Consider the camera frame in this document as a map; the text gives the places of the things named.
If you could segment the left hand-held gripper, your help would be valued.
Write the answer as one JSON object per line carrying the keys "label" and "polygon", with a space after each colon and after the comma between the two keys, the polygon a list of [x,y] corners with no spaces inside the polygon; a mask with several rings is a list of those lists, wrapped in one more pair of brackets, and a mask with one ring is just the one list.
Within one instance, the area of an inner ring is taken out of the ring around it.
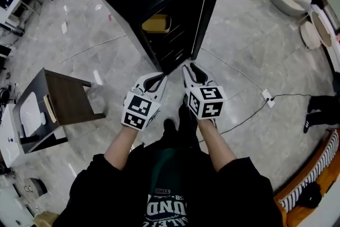
{"label": "left hand-held gripper", "polygon": [[153,72],[141,76],[127,92],[123,103],[121,123],[124,126],[143,131],[160,111],[167,75]]}

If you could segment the yellow plastic container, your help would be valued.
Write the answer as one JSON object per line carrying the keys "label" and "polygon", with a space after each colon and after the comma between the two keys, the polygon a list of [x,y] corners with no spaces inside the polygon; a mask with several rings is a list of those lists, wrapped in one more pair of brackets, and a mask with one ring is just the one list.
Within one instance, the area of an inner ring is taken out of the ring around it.
{"label": "yellow plastic container", "polygon": [[172,18],[166,14],[154,14],[142,24],[146,33],[169,33]]}

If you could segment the person's left forearm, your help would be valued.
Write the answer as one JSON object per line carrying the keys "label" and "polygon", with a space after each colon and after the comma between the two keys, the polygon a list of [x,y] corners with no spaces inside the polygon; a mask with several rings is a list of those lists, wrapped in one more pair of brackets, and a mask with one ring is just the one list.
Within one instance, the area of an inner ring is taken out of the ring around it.
{"label": "person's left forearm", "polygon": [[123,170],[138,130],[123,127],[104,153],[106,161],[118,170]]}

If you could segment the person's leg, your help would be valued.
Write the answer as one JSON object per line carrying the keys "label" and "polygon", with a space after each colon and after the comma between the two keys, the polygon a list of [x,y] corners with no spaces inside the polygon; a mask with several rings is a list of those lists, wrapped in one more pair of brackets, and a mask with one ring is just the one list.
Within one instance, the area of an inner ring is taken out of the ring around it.
{"label": "person's leg", "polygon": [[178,137],[183,147],[198,147],[199,141],[196,135],[197,119],[192,111],[183,102],[178,110],[180,123],[178,126]]}
{"label": "person's leg", "polygon": [[177,136],[177,129],[172,119],[166,118],[163,123],[164,133],[163,138],[167,141],[174,140]]}

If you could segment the person's right leg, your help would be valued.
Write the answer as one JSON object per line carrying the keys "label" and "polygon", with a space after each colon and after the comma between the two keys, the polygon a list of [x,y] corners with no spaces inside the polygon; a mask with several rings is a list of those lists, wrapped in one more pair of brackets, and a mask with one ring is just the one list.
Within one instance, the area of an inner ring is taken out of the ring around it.
{"label": "person's right leg", "polygon": [[178,110],[180,123],[178,126],[178,137],[183,147],[198,147],[199,141],[196,135],[197,119],[192,111],[183,102]]}

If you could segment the white power strip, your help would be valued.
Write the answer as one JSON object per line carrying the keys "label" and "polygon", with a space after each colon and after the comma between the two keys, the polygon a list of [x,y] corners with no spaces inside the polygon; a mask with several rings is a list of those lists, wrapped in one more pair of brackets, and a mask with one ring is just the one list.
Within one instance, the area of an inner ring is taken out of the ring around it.
{"label": "white power strip", "polygon": [[261,94],[266,104],[268,105],[268,107],[273,108],[275,105],[275,102],[274,102],[273,96],[269,93],[269,91],[267,89],[264,89]]}

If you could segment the dark wooden side table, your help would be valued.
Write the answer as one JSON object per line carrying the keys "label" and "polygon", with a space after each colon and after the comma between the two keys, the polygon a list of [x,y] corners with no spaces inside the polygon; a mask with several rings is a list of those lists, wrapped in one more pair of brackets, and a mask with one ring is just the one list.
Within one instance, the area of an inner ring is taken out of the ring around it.
{"label": "dark wooden side table", "polygon": [[[33,153],[66,142],[66,138],[57,138],[56,136],[57,129],[62,126],[103,119],[105,114],[93,111],[85,92],[85,88],[91,86],[92,83],[89,81],[41,69],[28,84],[13,109],[19,142],[20,137],[23,137],[20,108],[31,92],[36,94],[39,109],[46,116],[46,124],[38,128],[33,134],[39,137],[37,141],[21,145],[24,153]],[[44,103],[45,95],[49,97],[57,119],[56,123],[51,121],[47,112]]]}

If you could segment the beige flat tray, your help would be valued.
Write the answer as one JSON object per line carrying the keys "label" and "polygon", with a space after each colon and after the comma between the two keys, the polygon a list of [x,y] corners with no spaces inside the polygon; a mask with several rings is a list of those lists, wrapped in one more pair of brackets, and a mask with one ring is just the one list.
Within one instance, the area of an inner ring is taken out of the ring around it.
{"label": "beige flat tray", "polygon": [[50,101],[49,101],[48,95],[45,95],[45,96],[44,96],[44,103],[45,103],[45,106],[46,106],[46,108],[47,108],[47,112],[48,112],[48,114],[49,114],[49,117],[50,117],[51,121],[52,121],[53,123],[56,123],[57,119],[56,119],[55,114],[54,114],[54,112],[53,112],[53,108],[52,108],[51,103],[50,103]]}

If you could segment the round white side table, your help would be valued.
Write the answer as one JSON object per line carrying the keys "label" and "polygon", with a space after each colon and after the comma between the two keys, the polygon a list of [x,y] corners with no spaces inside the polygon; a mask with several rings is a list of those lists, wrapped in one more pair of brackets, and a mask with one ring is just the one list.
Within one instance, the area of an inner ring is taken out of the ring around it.
{"label": "round white side table", "polygon": [[303,42],[308,50],[317,49],[320,47],[321,41],[316,27],[309,21],[306,21],[300,26],[300,33]]}

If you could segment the person's black and green top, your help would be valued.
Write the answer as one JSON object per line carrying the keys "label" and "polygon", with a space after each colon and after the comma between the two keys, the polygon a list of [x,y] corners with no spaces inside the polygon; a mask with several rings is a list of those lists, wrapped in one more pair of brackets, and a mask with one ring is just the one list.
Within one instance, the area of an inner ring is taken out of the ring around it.
{"label": "person's black and green top", "polygon": [[283,227],[268,178],[248,158],[215,170],[195,148],[138,146],[123,170],[95,155],[53,227]]}

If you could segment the round beige side table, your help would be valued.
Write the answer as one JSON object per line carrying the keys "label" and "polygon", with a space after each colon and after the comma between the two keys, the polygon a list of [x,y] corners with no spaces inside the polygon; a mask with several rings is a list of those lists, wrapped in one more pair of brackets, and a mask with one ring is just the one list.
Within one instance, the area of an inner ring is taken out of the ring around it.
{"label": "round beige side table", "polygon": [[311,11],[310,18],[312,24],[315,26],[321,43],[330,48],[332,46],[332,39],[328,28],[325,26],[323,19],[316,11]]}

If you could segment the striped cushion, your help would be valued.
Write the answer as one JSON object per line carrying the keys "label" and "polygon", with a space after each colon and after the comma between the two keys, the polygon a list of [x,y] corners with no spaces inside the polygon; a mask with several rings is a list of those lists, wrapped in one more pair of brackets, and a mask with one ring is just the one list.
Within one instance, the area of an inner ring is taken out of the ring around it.
{"label": "striped cushion", "polygon": [[297,204],[303,189],[315,182],[331,164],[339,148],[338,130],[333,130],[303,170],[275,198],[288,213]]}

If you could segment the white cabinet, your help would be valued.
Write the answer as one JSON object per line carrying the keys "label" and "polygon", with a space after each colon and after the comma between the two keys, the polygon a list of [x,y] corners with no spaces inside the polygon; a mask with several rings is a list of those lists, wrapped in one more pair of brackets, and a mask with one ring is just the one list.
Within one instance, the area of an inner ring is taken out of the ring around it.
{"label": "white cabinet", "polygon": [[13,116],[14,104],[7,104],[0,123],[0,152],[5,165],[16,167],[24,164],[24,151],[19,143],[18,130]]}

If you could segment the black bag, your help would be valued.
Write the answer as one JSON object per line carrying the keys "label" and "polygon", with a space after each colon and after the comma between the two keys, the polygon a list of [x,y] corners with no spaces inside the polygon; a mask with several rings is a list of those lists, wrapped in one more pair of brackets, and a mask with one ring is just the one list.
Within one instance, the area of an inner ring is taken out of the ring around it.
{"label": "black bag", "polygon": [[309,183],[300,194],[296,206],[301,206],[309,209],[318,207],[322,200],[321,186],[315,181]]}

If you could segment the orange striped sofa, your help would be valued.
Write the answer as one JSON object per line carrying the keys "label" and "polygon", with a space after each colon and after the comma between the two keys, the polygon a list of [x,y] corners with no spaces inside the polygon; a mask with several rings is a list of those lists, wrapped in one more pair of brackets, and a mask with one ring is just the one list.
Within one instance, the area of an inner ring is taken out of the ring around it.
{"label": "orange striped sofa", "polygon": [[[340,139],[340,129],[336,129],[336,130],[338,130],[339,139]],[[319,144],[319,146],[312,153],[310,158],[307,159],[305,164],[275,193],[274,200],[282,214],[283,227],[297,227],[305,218],[307,218],[314,211],[314,209],[309,209],[309,208],[305,208],[301,206],[295,206],[290,212],[287,213],[285,209],[278,203],[275,197],[281,191],[283,191],[283,189],[303,170],[303,168],[307,165],[307,163],[317,153],[318,149],[321,147],[323,142]],[[326,193],[329,191],[329,189],[332,187],[332,185],[337,181],[339,177],[340,177],[340,143],[339,143],[337,154],[334,157],[333,161],[331,162],[329,167],[323,170],[322,174],[316,180],[316,183],[321,186],[321,194],[323,197],[326,195]]]}

